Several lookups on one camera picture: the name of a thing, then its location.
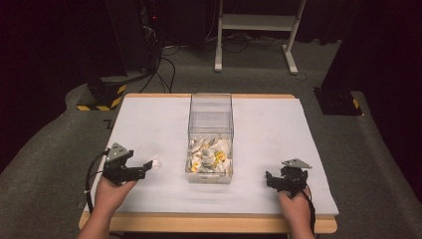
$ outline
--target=white table surface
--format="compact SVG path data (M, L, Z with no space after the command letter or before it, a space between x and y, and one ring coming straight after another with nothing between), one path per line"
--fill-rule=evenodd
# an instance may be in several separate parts
M137 149L156 142L162 166L146 173L117 212L280 214L265 171L280 176L282 161L299 158L313 167L307 171L316 215L338 214L299 99L233 95L234 174L230 185L216 185L192 184L185 175L190 98L135 96L142 95L124 98L107 147L134 150L126 165L141 166Z

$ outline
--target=transparent container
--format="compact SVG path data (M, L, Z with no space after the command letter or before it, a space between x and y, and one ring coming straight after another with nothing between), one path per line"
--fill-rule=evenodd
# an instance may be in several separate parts
M230 184L233 176L230 94L192 94L186 174L190 183Z

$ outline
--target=cable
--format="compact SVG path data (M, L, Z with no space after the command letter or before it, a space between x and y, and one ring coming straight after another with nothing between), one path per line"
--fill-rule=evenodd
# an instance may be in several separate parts
M152 78L155 76L155 74L157 73L156 72L156 69L157 68L154 68L155 69L155 71L154 71L154 73L151 75L151 77L148 79L148 81L146 82L146 84L145 84L145 86L143 86L143 88L142 89L140 89L140 93L142 93L143 92L143 90L145 90L145 88L148 86L148 84L149 84L149 82L152 80Z
M211 35L212 29L214 28L216 12L217 12L217 0L214 0L214 13L213 13L213 17L212 17L212 24L211 24L210 31L208 32L208 35L205 37L205 41L207 41L207 38Z
M98 172L95 172L95 173L93 173L93 174L91 174L90 175L90 180L91 180L91 178L93 177L93 176L95 176L95 175L97 175L97 174L99 174L99 173L101 173L102 171L98 171Z
M182 49L182 47L180 45L171 46L171 47L164 47L163 49L170 49L170 48L175 48L175 47L177 47L177 51L175 51L173 53L170 53L170 54L162 54L162 56L171 56L171 55L174 55L174 54L180 52L180 50Z
M91 162L90 167L88 168L87 178L85 181L85 196L87 197L87 205L88 205L88 208L90 209L90 213L93 213L93 210L94 210L93 199L91 197L91 185L90 185L90 179L92 177L91 171L93 170L94 164L96 164L97 160L99 160L99 158L103 157L104 155L107 155L108 152L109 152L109 148L106 151L97 155Z
M171 66L173 67L173 76L171 77L171 82L170 82L170 88L168 89L170 93L172 93L172 89L173 89L173 82L174 82L174 76L176 75L176 68L174 67L173 62L171 62L170 60L166 59L166 58L160 58L161 60L167 61L168 63L171 64Z
M107 83L107 84L108 84L109 86L120 86L120 85L126 85L126 84L128 84L128 83L132 83L132 82L137 82L137 81L143 80L143 79L145 79L145 78L149 77L150 75L151 75L151 72L146 73L146 74L143 74L143 75L138 76L138 77L134 77L134 78L132 78L132 79L124 80L124 81L121 81L121 82L115 82L115 83L110 82L110 83Z
M307 194L304 192L304 190L299 188L299 186L296 185L295 182L288 175L286 175L286 178L292 183L292 185L298 190L299 193L304 195L305 199L307 200L308 205L310 207L310 214L311 214L310 227L311 227L313 234L315 235L316 209L315 209L314 204L313 204L313 200L312 200L313 194L311 192L310 186L308 184L306 184L306 186L305 186L310 191L310 195L307 196Z
M170 92L170 88L168 87L168 85L164 82L164 79L161 77L161 75L159 75L159 73L157 72L157 76L159 78L159 81L161 82L162 85L162 90L165 92L165 89L168 89L168 91Z
M288 39L283 39L281 42L275 43L277 40L282 40L282 39L273 38L269 43L254 43L251 40L250 45L251 45L251 47L273 47L273 46L277 46L277 45L282 45Z
M229 53L241 53L243 51L245 51L248 47L249 47L249 41L248 39L246 39L246 37L244 35L242 35L241 38L239 37L234 37L234 38L227 38L229 40L230 43L234 44L234 45L244 45L244 47L238 51L232 51L229 50L227 47L221 47L223 50L229 52Z

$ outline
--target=wooden table edge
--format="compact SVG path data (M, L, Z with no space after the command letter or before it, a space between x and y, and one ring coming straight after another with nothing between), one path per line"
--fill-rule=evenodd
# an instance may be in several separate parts
M125 98L190 98L192 94L163 94L163 93L148 93L137 94L130 93L125 95ZM285 94L232 94L233 98L251 98L251 99L295 99L295 96Z
M90 218L84 211L79 223L83 228ZM332 215L316 216L316 234L337 230ZM196 233L289 233L288 221L282 215L204 214L204 213L115 213L110 231L126 232L196 232Z

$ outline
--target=white metal frame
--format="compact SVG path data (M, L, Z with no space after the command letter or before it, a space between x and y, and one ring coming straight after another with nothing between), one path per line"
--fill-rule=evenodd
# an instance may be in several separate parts
M223 51L221 45L223 29L261 30L291 32L288 45L283 45L283 53L286 56L291 74L296 75L298 73L298 68L296 67L292 56L292 46L298 32L299 24L301 23L302 13L304 12L307 0L300 1L299 9L295 16L272 16L224 14L223 0L220 0L215 71L221 72L223 70Z

